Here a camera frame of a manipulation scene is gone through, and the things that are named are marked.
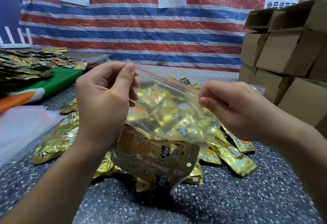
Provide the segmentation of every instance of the green white and orange fabric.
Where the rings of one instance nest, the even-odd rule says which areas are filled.
[[[51,78],[12,92],[9,96],[0,99],[0,114],[11,107],[51,97],[74,84],[82,73],[82,70],[77,69],[55,68]]]

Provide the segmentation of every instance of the left hand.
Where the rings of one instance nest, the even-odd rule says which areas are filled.
[[[131,63],[107,62],[76,81],[77,105],[80,115],[78,136],[107,149],[120,134],[131,100],[138,100],[133,87],[135,67]]]

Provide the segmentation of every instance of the table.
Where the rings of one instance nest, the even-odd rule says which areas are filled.
[[[237,81],[238,73],[146,66],[158,74],[192,83]],[[75,98],[75,86],[40,103],[58,109]],[[130,175],[100,178],[92,183],[74,223],[323,223],[289,165],[272,147],[255,143],[249,157],[258,167],[240,178],[226,165],[202,166],[203,185],[180,184],[171,193],[137,193]],[[35,148],[0,173],[0,217],[10,210],[55,161],[32,165]]]

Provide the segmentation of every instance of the blue wall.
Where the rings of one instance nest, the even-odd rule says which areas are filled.
[[[16,43],[20,42],[17,32],[20,19],[21,0],[0,0],[0,34],[2,40],[10,42],[4,26],[8,26]]]

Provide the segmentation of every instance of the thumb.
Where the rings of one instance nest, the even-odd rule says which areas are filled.
[[[116,93],[128,96],[129,89],[135,77],[135,67],[131,63],[127,63],[116,77],[115,83],[111,90]]]
[[[228,107],[216,99],[202,97],[198,102],[201,107],[211,111],[223,123],[225,120],[229,120],[231,118],[231,111],[228,109]]]

